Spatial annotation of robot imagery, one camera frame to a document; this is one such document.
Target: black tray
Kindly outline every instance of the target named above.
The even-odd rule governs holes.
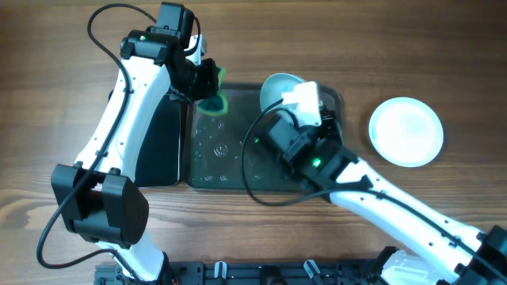
[[[185,128],[183,181],[196,190],[243,190],[240,153],[246,131],[261,113],[261,83],[222,84],[229,112],[211,117],[197,111],[194,104]],[[320,101],[341,117],[341,98],[328,86],[319,85]],[[270,192],[302,191],[300,184],[284,177],[273,156],[254,141],[247,142],[245,171],[254,190]]]

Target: wooden table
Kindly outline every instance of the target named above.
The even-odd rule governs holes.
[[[347,147],[446,215],[482,230],[507,226],[505,3],[220,2],[187,7],[200,19],[208,55],[229,69],[228,81],[262,82],[286,71],[333,86],[345,100]],[[51,172],[57,163],[72,164],[85,146],[117,75],[86,35],[98,6],[45,5],[52,3],[66,6],[0,12],[0,284],[91,283],[93,267],[111,261],[100,256],[49,271],[35,258],[56,209]],[[158,4],[141,7],[158,14]],[[118,54],[130,30],[149,24],[134,11],[115,9],[99,16],[93,30]],[[444,125],[444,149],[429,165],[392,165],[368,141],[372,110],[400,96],[424,101]],[[400,245],[321,200],[279,209],[184,185],[143,193],[151,206],[147,228],[171,260],[375,257],[386,245]],[[96,246],[59,220],[45,249],[55,263]]]

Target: green object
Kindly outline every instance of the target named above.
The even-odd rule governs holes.
[[[322,161],[319,158],[314,159],[311,163],[314,167],[318,167]]]
[[[219,70],[219,91],[216,93],[216,96],[203,99],[197,105],[197,111],[208,116],[223,116],[229,112],[229,101],[220,89],[223,79],[225,78],[225,74],[227,74],[227,69],[219,66],[216,68]]]

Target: black cable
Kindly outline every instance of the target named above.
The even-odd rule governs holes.
[[[332,192],[361,192],[361,193],[366,193],[366,194],[369,194],[369,195],[374,195],[378,199],[385,199],[387,201],[390,201],[391,203],[394,203],[394,204],[400,206],[401,208],[405,209],[406,211],[408,211],[411,214],[413,214],[416,217],[418,217],[423,222],[426,222],[433,229],[435,229],[436,231],[438,231],[442,235],[442,237],[448,238],[452,243],[454,243],[456,246],[459,246],[461,249],[463,249],[465,252],[467,252],[473,258],[475,258],[478,262],[480,262],[484,267],[488,268],[502,282],[504,282],[505,284],[507,284],[507,277],[505,277],[501,272],[499,272],[488,261],[486,261],[482,257],[480,257],[473,249],[471,249],[470,247],[468,247],[467,245],[465,245],[461,241],[461,239],[459,239],[458,237],[453,236],[448,231],[446,231],[444,228],[442,228],[441,226],[439,226],[437,223],[435,223],[434,221],[432,221],[428,217],[424,216],[420,212],[416,211],[415,209],[413,209],[409,205],[403,203],[402,201],[400,201],[398,199],[390,197],[390,196],[388,196],[388,195],[386,195],[386,194],[384,194],[382,192],[377,192],[377,191],[374,191],[374,190],[363,190],[363,189],[343,189],[343,188],[342,189],[337,189],[337,188],[335,188],[335,189],[326,189],[326,190],[321,190],[321,191],[318,191],[318,192],[313,192],[311,194],[303,195],[303,196],[300,196],[298,198],[290,199],[290,200],[283,201],[283,202],[267,202],[267,201],[264,201],[262,199],[257,198],[252,193],[252,191],[250,189],[250,186],[248,185],[248,181],[246,179],[246,174],[245,174],[244,154],[245,154],[245,148],[246,148],[246,141],[250,137],[250,132],[254,129],[255,125],[259,122],[259,120],[265,114],[267,114],[269,111],[271,111],[273,108],[275,108],[277,105],[279,105],[282,101],[283,101],[283,99],[280,99],[277,102],[271,104],[268,108],[266,108],[257,117],[257,119],[255,119],[255,121],[252,123],[252,125],[250,126],[250,128],[246,132],[245,138],[243,139],[242,150],[241,150],[241,162],[240,162],[241,163],[241,176],[242,176],[243,184],[245,185],[246,193],[250,196],[250,198],[252,198],[255,202],[257,202],[259,204],[262,204],[262,205],[265,205],[265,206],[283,207],[283,206],[290,206],[290,205],[295,204],[295,203],[302,203],[302,202],[305,202],[305,201],[308,201],[308,200],[311,200],[311,199],[314,199],[314,198],[318,198],[318,197],[321,197],[321,196],[324,196],[324,195],[329,195]],[[294,124],[296,125],[297,124],[296,117],[293,116],[292,119],[294,121]]]
[[[193,47],[191,49],[189,49],[183,53],[185,56],[193,55],[193,53],[196,52],[197,47],[199,47],[200,23],[199,23],[199,19],[197,19],[197,17],[194,17],[194,20],[196,21],[196,25],[197,25],[197,42],[196,42],[196,44],[193,45]]]
[[[37,245],[36,256],[37,256],[37,261],[39,261],[39,264],[42,265],[42,266],[44,266],[45,268],[48,268],[48,269],[61,269],[61,268],[68,268],[70,266],[79,264],[79,263],[81,263],[81,262],[83,262],[85,260],[88,260],[89,258],[95,257],[96,255],[99,255],[101,253],[110,253],[110,254],[112,254],[118,260],[118,262],[125,269],[127,269],[127,271],[129,271],[129,273],[134,277],[134,279],[137,282],[140,283],[141,281],[139,280],[139,277],[136,275],[136,273],[134,272],[134,270],[132,270],[132,268],[125,261],[125,259],[114,249],[99,249],[99,250],[97,250],[95,252],[89,253],[89,254],[87,254],[87,255],[85,255],[83,257],[80,257],[80,258],[78,258],[76,260],[73,260],[71,262],[67,262],[67,263],[64,263],[64,264],[49,264],[49,263],[47,263],[44,260],[44,257],[42,255],[42,251],[43,251],[43,248],[44,248],[44,243],[46,242],[46,238],[48,237],[49,231],[51,230],[51,228],[55,224],[56,219],[62,213],[62,210],[69,203],[69,201],[76,195],[76,193],[81,190],[81,188],[83,187],[83,185],[88,181],[88,178],[90,177],[91,173],[95,170],[95,168],[99,164],[100,160],[105,156],[105,151],[107,150],[107,148],[109,146],[109,143],[111,142],[111,139],[114,136],[114,133],[115,133],[116,129],[118,128],[118,125],[120,124],[121,118],[123,117],[123,114],[124,114],[125,109],[127,107],[128,98],[129,98],[129,95],[130,95],[130,92],[131,92],[130,76],[128,75],[128,72],[125,69],[124,65],[121,63],[121,61],[109,49],[107,49],[104,45],[102,45],[95,38],[95,36],[93,36],[92,31],[91,31],[93,19],[95,19],[95,17],[100,12],[102,12],[104,10],[107,10],[107,9],[110,9],[110,8],[114,8],[114,7],[124,7],[124,8],[130,8],[130,9],[139,11],[140,13],[142,13],[142,14],[146,15],[147,17],[149,17],[153,22],[156,22],[156,19],[154,17],[152,17],[148,12],[146,12],[146,11],[144,11],[144,10],[138,8],[138,7],[129,5],[129,4],[109,4],[109,5],[103,6],[100,9],[98,9],[97,11],[95,11],[92,14],[92,16],[90,17],[90,19],[88,20],[88,25],[87,25],[88,36],[90,37],[90,39],[102,51],[104,51],[107,55],[109,55],[109,57],[120,68],[121,73],[124,76],[124,79],[125,79],[125,90],[124,90],[125,95],[124,95],[124,99],[123,99],[123,102],[122,102],[121,107],[120,107],[120,111],[118,112],[118,115],[116,116],[116,118],[115,118],[115,120],[114,120],[114,122],[113,122],[113,124],[111,126],[111,130],[109,130],[109,133],[106,136],[106,138],[104,140],[104,143],[101,146],[101,149],[98,151],[97,156],[95,157],[95,160],[93,160],[92,165],[86,170],[86,172],[83,175],[83,177],[81,179],[79,179],[79,181],[76,183],[76,185],[74,186],[74,188],[72,189],[72,191],[69,193],[69,195],[67,195],[67,197],[65,197],[65,199],[63,200],[63,202],[56,209],[55,213],[49,219],[48,224],[46,225],[46,227],[44,228],[42,234],[40,235],[40,240],[39,240],[39,243]]]

